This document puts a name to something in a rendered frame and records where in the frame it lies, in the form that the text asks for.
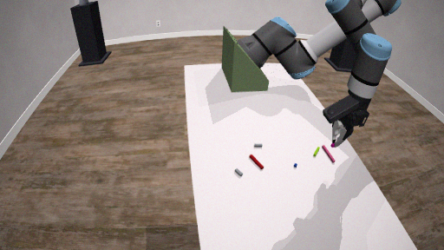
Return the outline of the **dark pink rod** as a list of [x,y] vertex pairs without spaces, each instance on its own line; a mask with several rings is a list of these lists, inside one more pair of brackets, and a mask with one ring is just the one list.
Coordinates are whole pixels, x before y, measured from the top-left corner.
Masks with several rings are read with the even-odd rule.
[[332,155],[330,154],[329,150],[324,145],[322,145],[322,148],[323,148],[324,152],[326,153],[326,155],[330,158],[332,163],[334,163],[335,159],[332,157]]

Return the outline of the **dark red rod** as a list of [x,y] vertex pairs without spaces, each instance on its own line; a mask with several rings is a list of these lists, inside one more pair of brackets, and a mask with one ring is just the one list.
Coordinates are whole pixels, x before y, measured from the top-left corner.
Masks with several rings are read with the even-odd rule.
[[264,168],[264,166],[253,155],[249,155],[249,157],[261,170]]

